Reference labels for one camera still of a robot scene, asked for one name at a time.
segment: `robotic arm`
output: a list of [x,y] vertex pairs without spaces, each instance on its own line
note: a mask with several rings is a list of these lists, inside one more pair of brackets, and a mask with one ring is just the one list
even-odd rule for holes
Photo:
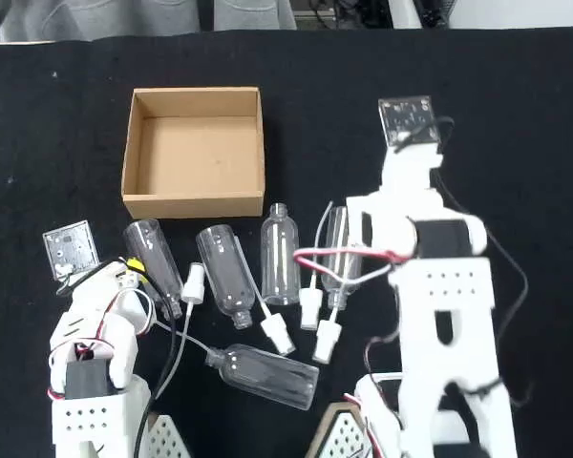
[[[73,291],[50,340],[53,442],[56,458],[131,457],[150,391],[133,374],[137,335],[153,324],[144,310],[138,274],[112,262]],[[141,458],[148,457],[148,433]]]
[[[456,383],[474,393],[499,380],[492,275],[488,259],[479,256],[487,234],[479,218],[445,208],[431,187],[430,173],[442,155],[429,97],[383,99],[379,108],[387,140],[382,185],[347,199],[349,242],[414,258],[389,275],[400,304],[403,372],[366,376],[355,395],[382,456],[432,458],[434,445],[469,442],[460,417],[438,410],[445,386]],[[437,336],[437,312],[450,315],[454,336],[447,344]],[[401,381],[398,417],[385,406],[376,379]],[[505,387],[465,399],[488,456],[515,458]]]

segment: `open cardboard box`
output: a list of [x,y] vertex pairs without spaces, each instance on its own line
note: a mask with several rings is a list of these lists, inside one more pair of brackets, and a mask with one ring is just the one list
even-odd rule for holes
[[135,219],[259,216],[258,88],[135,89],[121,195]]

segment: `black cloth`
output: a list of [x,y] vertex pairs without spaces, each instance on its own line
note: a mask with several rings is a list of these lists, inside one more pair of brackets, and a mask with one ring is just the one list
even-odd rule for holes
[[[330,199],[378,187],[378,98],[429,94],[436,114],[456,120],[443,178],[531,282],[499,354],[514,396],[534,387],[514,414],[520,456],[573,456],[573,29],[565,29],[226,32],[0,46],[0,457],[53,453],[48,341],[68,304],[54,295],[41,234],[87,219],[101,257],[124,252],[121,231],[131,219],[119,181],[132,90],[241,85],[261,88],[265,206],[288,205],[304,246]],[[199,259],[195,235],[216,222],[162,222],[183,275]],[[224,222],[259,278],[262,219]],[[521,284],[496,249],[488,255],[500,319]],[[280,311],[297,345],[293,358],[310,362],[314,334],[298,329],[298,307]],[[191,334],[219,348],[272,350],[258,308],[253,315],[252,328],[236,331],[208,292]],[[198,457],[303,456],[328,403],[364,374],[366,339],[391,330],[395,316],[384,281],[352,295],[308,412],[225,385],[192,344],[156,410],[172,415]],[[136,370],[150,384],[168,343],[160,329],[139,341]],[[397,345],[375,349],[373,363],[399,369]]]

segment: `gray fabric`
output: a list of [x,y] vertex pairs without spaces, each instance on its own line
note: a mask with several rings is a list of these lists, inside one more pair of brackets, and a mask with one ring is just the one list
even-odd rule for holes
[[295,29],[288,0],[215,0],[214,30]]
[[[288,0],[214,1],[217,31],[295,29]],[[4,42],[200,31],[196,0],[0,0],[2,17]]]

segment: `clear plastic bottle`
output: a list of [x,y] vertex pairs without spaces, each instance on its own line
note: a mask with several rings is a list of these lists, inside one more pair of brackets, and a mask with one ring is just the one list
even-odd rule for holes
[[[334,207],[329,213],[329,225],[327,226],[327,248],[348,246],[348,209],[346,207]],[[343,278],[355,279],[361,276],[362,258],[360,256],[339,253],[326,256],[324,265]],[[337,307],[338,310],[346,308],[346,300],[358,285],[340,288],[341,284],[333,277],[323,274],[323,286],[329,293],[329,308]]]
[[261,226],[261,294],[270,305],[299,301],[301,273],[293,252],[299,248],[297,224],[288,216],[287,206],[274,203]]
[[316,391],[318,368],[239,343],[210,348],[206,364],[231,386],[278,403],[308,410]]
[[231,227],[210,226],[201,231],[196,240],[219,310],[231,317],[236,329],[251,326],[250,308],[255,303],[255,291]]
[[[135,221],[123,231],[125,244],[129,253],[144,264],[146,272],[155,280],[162,292],[167,296],[175,318],[182,316],[180,309],[180,292],[182,279],[176,267],[172,252],[156,219],[141,219]],[[157,303],[159,294],[148,283],[144,284],[149,295]]]

